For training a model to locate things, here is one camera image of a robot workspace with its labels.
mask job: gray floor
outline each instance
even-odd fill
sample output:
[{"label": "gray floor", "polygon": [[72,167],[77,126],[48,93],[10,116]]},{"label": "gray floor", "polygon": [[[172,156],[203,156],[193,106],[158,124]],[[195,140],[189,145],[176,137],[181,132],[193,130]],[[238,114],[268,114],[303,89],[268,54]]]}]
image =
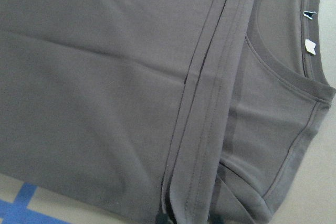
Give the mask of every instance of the gray floor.
[{"label": "gray floor", "polygon": [[[336,87],[335,11],[335,0],[321,0],[319,24],[322,63],[325,76],[333,87]],[[335,122],[336,104],[311,143],[291,190],[271,224],[336,223]],[[21,181],[0,174],[0,199],[13,202],[22,184]],[[42,188],[36,190],[28,209],[73,224],[130,224],[106,211]]]}]

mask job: clothing label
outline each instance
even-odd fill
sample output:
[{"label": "clothing label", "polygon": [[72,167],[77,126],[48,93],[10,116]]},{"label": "clothing label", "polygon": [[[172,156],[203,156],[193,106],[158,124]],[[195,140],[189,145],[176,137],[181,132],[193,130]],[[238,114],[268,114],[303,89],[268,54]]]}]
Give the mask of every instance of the clothing label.
[{"label": "clothing label", "polygon": [[306,10],[306,11],[303,12],[304,17],[307,17],[307,18],[309,18],[310,20],[313,19],[313,15],[315,15],[315,14],[316,14],[316,12],[310,12],[310,11],[308,11],[308,10]]},{"label": "clothing label", "polygon": [[304,43],[305,43],[307,52],[309,52],[313,55],[316,55],[316,52],[315,52],[316,43],[314,43],[313,41],[311,41],[309,39],[306,39],[306,41]]}]

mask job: floor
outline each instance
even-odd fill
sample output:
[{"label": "floor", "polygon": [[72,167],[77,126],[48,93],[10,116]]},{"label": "floor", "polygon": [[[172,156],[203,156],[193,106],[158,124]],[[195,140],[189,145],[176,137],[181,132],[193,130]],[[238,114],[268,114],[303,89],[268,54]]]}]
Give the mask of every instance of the floor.
[{"label": "floor", "polygon": [[[336,87],[336,1],[321,0],[325,76]],[[270,224],[336,223],[336,104],[324,120]],[[109,212],[0,174],[0,224],[130,224]]]}]

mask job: cotton fabric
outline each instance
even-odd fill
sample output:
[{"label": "cotton fabric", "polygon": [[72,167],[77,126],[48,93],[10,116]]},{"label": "cotton fabric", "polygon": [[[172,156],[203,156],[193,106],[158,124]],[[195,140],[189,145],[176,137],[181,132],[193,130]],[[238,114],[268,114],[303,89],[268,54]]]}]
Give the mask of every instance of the cotton fabric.
[{"label": "cotton fabric", "polygon": [[318,0],[277,2],[0,0],[0,172],[138,223],[266,223],[335,94]]}]

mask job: white tag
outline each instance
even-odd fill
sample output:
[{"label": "white tag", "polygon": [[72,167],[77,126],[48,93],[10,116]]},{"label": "white tag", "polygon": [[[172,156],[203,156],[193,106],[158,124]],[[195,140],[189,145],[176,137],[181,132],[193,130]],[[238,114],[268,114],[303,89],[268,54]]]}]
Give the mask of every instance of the white tag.
[{"label": "white tag", "polygon": [[311,54],[316,55],[316,53],[315,53],[316,43],[314,43],[313,41],[308,40],[308,39],[306,39],[306,41],[304,43],[305,43],[307,52],[310,52]]}]

